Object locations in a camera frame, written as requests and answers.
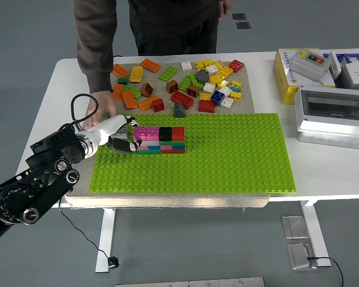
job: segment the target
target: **orange lego brick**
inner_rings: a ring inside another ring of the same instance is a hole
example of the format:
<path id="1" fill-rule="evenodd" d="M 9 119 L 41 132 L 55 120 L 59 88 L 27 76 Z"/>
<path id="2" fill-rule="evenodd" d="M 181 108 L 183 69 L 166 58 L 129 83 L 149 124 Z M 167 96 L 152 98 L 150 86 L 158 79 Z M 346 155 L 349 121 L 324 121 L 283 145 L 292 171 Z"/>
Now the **orange lego brick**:
<path id="1" fill-rule="evenodd" d="M 127 78 L 129 76 L 129 72 L 119 64 L 113 66 L 113 73 L 119 78 Z"/>
<path id="2" fill-rule="evenodd" d="M 124 100 L 121 97 L 121 91 L 124 88 L 124 85 L 116 84 L 113 86 L 113 97 L 118 102 L 123 102 Z"/>
<path id="3" fill-rule="evenodd" d="M 125 107 L 127 109 L 136 109 L 137 108 L 137 102 L 134 99 L 131 91 L 122 91 L 121 97 L 124 100 Z"/>
<path id="4" fill-rule="evenodd" d="M 151 97 L 147 98 L 146 100 L 139 102 L 138 106 L 143 112 L 145 112 L 148 109 L 151 109 L 153 107 L 152 101 L 157 100 L 157 99 L 158 99 L 158 97 L 156 95 L 151 96 Z"/>
<path id="5" fill-rule="evenodd" d="M 149 59 L 145 59 L 141 62 L 141 66 L 144 67 L 146 70 L 150 71 L 150 72 L 157 72 L 161 66 L 157 63 L 154 63 L 152 60 Z"/>
<path id="6" fill-rule="evenodd" d="M 134 66 L 132 68 L 132 73 L 130 75 L 130 79 L 129 81 L 131 83 L 139 83 L 142 81 L 142 74 L 143 74 L 144 69 L 140 66 Z"/>

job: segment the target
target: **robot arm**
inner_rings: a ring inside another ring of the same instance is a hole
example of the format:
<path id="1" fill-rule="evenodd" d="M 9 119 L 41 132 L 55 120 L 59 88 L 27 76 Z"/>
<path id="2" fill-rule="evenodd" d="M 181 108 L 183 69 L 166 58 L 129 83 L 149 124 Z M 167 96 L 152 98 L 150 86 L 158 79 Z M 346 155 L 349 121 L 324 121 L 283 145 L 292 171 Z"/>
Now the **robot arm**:
<path id="1" fill-rule="evenodd" d="M 0 237 L 14 224 L 34 224 L 62 196 L 72 191 L 80 175 L 72 168 L 107 144 L 113 151 L 133 153 L 141 141 L 128 142 L 110 136 L 125 124 L 138 126 L 133 117 L 118 115 L 89 131 L 75 134 L 72 124 L 31 146 L 34 155 L 28 170 L 0 185 Z"/>

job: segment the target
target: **table leg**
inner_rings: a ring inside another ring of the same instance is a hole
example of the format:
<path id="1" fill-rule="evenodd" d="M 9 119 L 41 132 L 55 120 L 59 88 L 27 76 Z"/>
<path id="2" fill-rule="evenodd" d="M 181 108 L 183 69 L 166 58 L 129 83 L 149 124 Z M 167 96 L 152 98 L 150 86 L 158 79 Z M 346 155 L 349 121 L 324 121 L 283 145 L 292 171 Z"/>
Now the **table leg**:
<path id="1" fill-rule="evenodd" d="M 102 218 L 99 249 L 105 251 L 108 257 L 111 256 L 112 241 L 114 233 L 115 209 L 104 208 Z M 108 258 L 101 251 L 97 254 L 96 272 L 109 272 Z"/>
<path id="2" fill-rule="evenodd" d="M 300 205 L 302 206 L 303 216 L 305 217 L 314 257 L 328 257 L 317 213 L 315 212 L 314 205 L 308 205 L 309 203 L 310 201 L 301 201 Z M 329 259 L 318 259 L 317 266 L 331 266 L 331 262 Z"/>

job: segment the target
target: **sleeve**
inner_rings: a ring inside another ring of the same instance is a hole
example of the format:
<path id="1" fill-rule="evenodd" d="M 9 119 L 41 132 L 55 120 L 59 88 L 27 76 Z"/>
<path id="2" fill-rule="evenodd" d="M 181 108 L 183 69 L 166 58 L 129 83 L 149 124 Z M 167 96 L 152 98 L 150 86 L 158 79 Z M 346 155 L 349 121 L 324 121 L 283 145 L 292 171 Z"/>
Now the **sleeve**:
<path id="1" fill-rule="evenodd" d="M 73 0 L 77 60 L 91 93 L 112 91 L 113 38 L 117 28 L 116 0 Z"/>

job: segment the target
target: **gray floor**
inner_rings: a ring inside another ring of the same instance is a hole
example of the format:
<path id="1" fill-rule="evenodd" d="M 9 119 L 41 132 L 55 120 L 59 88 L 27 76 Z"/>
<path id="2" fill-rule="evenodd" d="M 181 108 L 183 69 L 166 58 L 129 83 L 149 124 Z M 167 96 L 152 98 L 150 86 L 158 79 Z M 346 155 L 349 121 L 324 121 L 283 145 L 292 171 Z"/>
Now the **gray floor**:
<path id="1" fill-rule="evenodd" d="M 359 48 L 359 1 L 235 1 L 251 30 L 220 23 L 219 53 L 285 47 Z M 115 54 L 136 55 L 126 1 L 118 2 Z M 14 176 L 56 62 L 75 57 L 71 3 L 0 1 L 0 183 Z M 328 253 L 345 286 L 359 286 L 359 200 L 319 201 Z M 94 241 L 101 210 L 66 213 Z M 137 209 L 117 213 L 115 249 L 122 265 L 95 274 L 96 251 L 58 213 L 17 225 L 0 239 L 0 286 L 114 284 L 263 276 L 266 286 L 340 286 L 335 267 L 291 270 L 281 216 L 299 203 L 262 209 Z"/>

